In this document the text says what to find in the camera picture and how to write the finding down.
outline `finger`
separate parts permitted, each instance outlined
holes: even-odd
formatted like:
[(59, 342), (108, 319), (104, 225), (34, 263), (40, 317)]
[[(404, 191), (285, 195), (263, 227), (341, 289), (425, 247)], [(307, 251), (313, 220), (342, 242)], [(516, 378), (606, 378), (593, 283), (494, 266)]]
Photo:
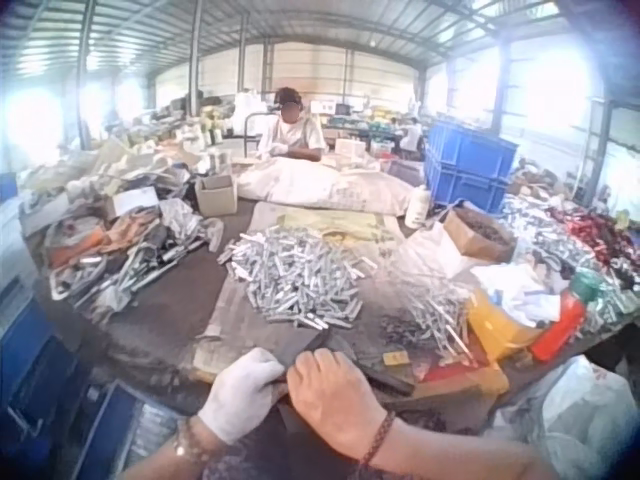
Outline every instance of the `finger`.
[(303, 379), (320, 371), (318, 363), (311, 352), (302, 352), (298, 355), (298, 358), (296, 358), (296, 369)]
[(333, 356), (336, 359), (336, 363), (338, 365), (340, 365), (340, 367), (342, 367), (342, 368), (356, 368), (355, 365), (353, 364), (353, 362), (351, 361), (351, 359), (349, 357), (347, 357), (344, 353), (342, 353), (342, 352), (334, 352)]
[(302, 386), (302, 375), (295, 366), (287, 371), (287, 385), (290, 392), (297, 392)]
[(276, 403), (282, 397), (289, 393), (289, 386), (284, 382), (277, 382), (271, 390), (271, 403)]
[(256, 363), (251, 367), (252, 376), (258, 380), (256, 387), (260, 388), (267, 383), (273, 382), (284, 373), (284, 366), (277, 361)]
[(313, 356), (315, 357), (316, 362), (318, 363), (318, 368), (321, 372), (326, 372), (327, 370), (338, 366), (336, 359), (333, 358), (333, 354), (327, 348), (320, 348), (316, 350), (313, 352)]

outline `wrist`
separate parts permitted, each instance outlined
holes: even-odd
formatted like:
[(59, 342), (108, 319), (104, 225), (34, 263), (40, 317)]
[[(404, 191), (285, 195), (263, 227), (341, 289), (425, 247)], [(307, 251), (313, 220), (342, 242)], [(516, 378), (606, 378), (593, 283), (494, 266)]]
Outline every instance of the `wrist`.
[(189, 427), (194, 438), (205, 451), (214, 453), (226, 446), (200, 417), (191, 417), (189, 419)]

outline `orange container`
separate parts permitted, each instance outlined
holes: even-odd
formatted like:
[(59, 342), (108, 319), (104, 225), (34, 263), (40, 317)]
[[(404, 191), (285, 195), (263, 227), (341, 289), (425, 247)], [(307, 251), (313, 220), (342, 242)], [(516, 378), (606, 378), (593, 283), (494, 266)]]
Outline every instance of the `orange container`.
[(491, 362), (528, 347), (544, 331), (521, 325), (492, 304), (480, 289), (476, 289), (469, 300), (468, 312), (469, 323)]

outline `person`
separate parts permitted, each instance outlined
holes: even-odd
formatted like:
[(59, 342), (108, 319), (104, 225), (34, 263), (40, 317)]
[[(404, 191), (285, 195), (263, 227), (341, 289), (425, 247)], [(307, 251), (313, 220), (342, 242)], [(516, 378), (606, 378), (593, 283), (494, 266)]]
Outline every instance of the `person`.
[(418, 142), (422, 138), (422, 125), (417, 118), (411, 119), (411, 125), (406, 127), (407, 134), (400, 140), (400, 148), (408, 152), (418, 151)]
[(280, 106), (280, 115), (260, 139), (258, 154), (319, 162), (325, 146), (322, 129), (304, 115), (300, 94), (283, 87), (276, 92), (275, 103)]
[[(218, 376), (205, 405), (189, 420), (175, 445), (165, 445), (122, 478), (265, 478), (257, 474), (259, 462), (266, 469), (286, 460), (286, 452), (274, 449), (275, 436), (266, 432), (255, 443), (271, 449), (268, 455), (253, 467), (241, 469), (238, 465), (250, 455), (236, 453), (222, 473), (216, 472), (230, 455), (225, 452), (252, 435), (252, 430), (256, 433), (270, 423), (264, 420), (273, 416), (271, 408), (287, 387), (295, 410), (333, 450), (355, 461), (366, 457), (371, 467), (430, 480), (558, 478), (529, 446), (430, 432), (394, 418), (378, 403), (362, 372), (342, 353), (327, 349), (304, 352), (287, 371), (286, 384), (279, 381), (284, 372), (271, 353), (253, 349)], [(210, 457), (213, 460), (207, 466)], [(268, 478), (287, 476), (278, 473)]]

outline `hand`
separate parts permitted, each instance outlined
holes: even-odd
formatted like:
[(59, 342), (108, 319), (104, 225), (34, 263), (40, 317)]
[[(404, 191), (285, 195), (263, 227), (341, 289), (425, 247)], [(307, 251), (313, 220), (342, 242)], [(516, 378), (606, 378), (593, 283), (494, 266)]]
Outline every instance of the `hand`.
[(274, 143), (269, 148), (269, 155), (272, 157), (281, 157), (289, 152), (289, 146), (284, 143)]
[(335, 450), (361, 459), (386, 411), (351, 360), (326, 348), (304, 352), (287, 372), (291, 402)]
[(218, 375), (198, 417), (224, 443), (236, 442), (260, 425), (286, 393), (286, 385), (272, 383), (283, 373), (271, 353), (254, 348)]

